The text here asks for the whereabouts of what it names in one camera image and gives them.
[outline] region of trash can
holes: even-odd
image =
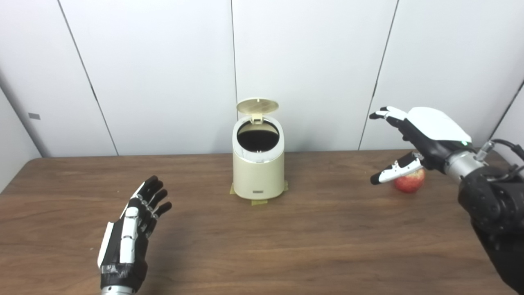
[[[233,128],[233,190],[245,199],[270,199],[285,187],[284,133],[270,116],[278,103],[265,98],[249,98],[236,106],[248,116]]]

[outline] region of red apple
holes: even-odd
[[[423,184],[425,178],[424,168],[395,179],[395,187],[405,193],[416,192]]]

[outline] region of wood grain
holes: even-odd
[[[105,225],[155,174],[173,210],[139,294],[513,294],[450,179],[370,185],[405,153],[288,153],[289,191],[259,206],[229,194],[230,154],[33,160],[0,195],[2,293],[99,294]]]

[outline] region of small label on wall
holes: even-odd
[[[30,119],[35,119],[35,120],[40,120],[40,115],[39,114],[29,113],[29,118]]]

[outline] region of silver metal wrist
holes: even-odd
[[[130,287],[108,286],[102,289],[102,295],[133,295],[135,291]]]
[[[470,151],[463,151],[454,154],[446,160],[444,172],[456,183],[460,183],[462,178],[469,173],[485,166],[484,161],[478,161],[476,155]]]

